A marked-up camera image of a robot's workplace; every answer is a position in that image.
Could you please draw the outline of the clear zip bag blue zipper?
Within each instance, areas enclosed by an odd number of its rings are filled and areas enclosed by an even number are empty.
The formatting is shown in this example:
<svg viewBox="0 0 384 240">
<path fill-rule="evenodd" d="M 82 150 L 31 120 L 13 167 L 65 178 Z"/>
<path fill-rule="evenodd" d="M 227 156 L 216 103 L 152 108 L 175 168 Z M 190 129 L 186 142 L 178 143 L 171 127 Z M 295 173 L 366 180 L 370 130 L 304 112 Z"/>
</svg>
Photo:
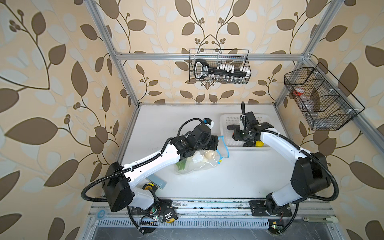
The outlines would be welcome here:
<svg viewBox="0 0 384 240">
<path fill-rule="evenodd" d="M 175 171 L 179 175 L 186 175 L 196 171 L 205 171 L 221 164 L 223 159 L 228 159 L 230 152 L 225 143 L 224 136 L 218 137 L 217 150 L 197 151 L 192 157 L 175 164 Z"/>
</svg>

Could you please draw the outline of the beige toy potato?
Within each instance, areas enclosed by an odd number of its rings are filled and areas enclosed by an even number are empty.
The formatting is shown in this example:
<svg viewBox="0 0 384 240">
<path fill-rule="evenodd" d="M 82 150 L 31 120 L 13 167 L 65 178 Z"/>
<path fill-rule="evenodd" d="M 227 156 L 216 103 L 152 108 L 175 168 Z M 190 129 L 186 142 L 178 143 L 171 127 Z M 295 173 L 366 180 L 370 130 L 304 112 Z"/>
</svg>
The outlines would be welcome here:
<svg viewBox="0 0 384 240">
<path fill-rule="evenodd" d="M 217 151 L 206 151 L 203 154 L 203 161 L 215 165 L 219 162 L 220 155 Z"/>
</svg>

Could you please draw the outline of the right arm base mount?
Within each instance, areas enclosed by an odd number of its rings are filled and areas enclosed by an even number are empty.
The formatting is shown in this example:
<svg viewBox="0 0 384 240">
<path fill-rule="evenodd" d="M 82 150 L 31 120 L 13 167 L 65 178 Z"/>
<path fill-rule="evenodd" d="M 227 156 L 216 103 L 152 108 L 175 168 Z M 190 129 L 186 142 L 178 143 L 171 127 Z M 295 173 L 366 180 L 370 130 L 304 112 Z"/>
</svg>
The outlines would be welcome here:
<svg viewBox="0 0 384 240">
<path fill-rule="evenodd" d="M 293 213 L 289 204 L 276 206 L 266 200 L 249 201 L 253 217 L 292 217 Z"/>
</svg>

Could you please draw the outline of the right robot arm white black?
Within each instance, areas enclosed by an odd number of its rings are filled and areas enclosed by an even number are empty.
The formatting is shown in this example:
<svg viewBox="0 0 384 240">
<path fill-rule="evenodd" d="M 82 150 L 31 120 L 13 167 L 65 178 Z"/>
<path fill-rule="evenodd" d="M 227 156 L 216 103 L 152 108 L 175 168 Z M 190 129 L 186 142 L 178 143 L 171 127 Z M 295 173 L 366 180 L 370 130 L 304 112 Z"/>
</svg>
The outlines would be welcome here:
<svg viewBox="0 0 384 240">
<path fill-rule="evenodd" d="M 338 198 L 340 190 L 336 178 L 328 169 L 327 159 L 320 152 L 309 152 L 289 138 L 281 135 L 271 124 L 260 123 L 253 112 L 243 113 L 239 124 L 230 125 L 232 138 L 243 142 L 244 147 L 255 147 L 262 142 L 290 162 L 294 169 L 290 182 L 266 197 L 266 212 L 274 216 L 289 204 L 307 199 L 331 202 Z"/>
</svg>

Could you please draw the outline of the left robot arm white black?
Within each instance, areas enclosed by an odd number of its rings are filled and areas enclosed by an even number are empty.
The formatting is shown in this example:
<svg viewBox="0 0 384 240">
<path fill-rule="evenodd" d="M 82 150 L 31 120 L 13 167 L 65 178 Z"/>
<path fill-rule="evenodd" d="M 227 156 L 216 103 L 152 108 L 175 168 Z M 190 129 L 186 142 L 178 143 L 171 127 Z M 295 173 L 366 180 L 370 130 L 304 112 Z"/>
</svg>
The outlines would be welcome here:
<svg viewBox="0 0 384 240">
<path fill-rule="evenodd" d="M 108 203 L 112 212 L 127 207 L 149 209 L 155 204 L 155 196 L 137 185 L 157 171 L 192 157 L 196 152 L 217 150 L 218 136 L 212 135 L 212 126 L 210 119 L 204 119 L 191 132 L 167 139 L 161 150 L 141 160 L 122 166 L 118 163 L 110 165 L 105 177 L 91 182 L 82 190 L 82 199 Z"/>
</svg>

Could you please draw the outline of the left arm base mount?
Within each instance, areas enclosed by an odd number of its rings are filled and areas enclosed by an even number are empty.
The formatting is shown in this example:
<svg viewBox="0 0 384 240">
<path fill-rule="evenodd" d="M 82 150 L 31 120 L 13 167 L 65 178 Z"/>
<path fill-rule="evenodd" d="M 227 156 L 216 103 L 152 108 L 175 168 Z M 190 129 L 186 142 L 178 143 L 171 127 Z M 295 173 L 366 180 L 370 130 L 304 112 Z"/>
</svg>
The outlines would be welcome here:
<svg viewBox="0 0 384 240">
<path fill-rule="evenodd" d="M 155 198 L 155 202 L 146 210 L 143 210 L 138 207 L 131 208 L 131 211 L 134 215 L 149 215 L 153 217 L 163 218 L 163 212 L 167 208 L 172 207 L 172 200 Z"/>
</svg>

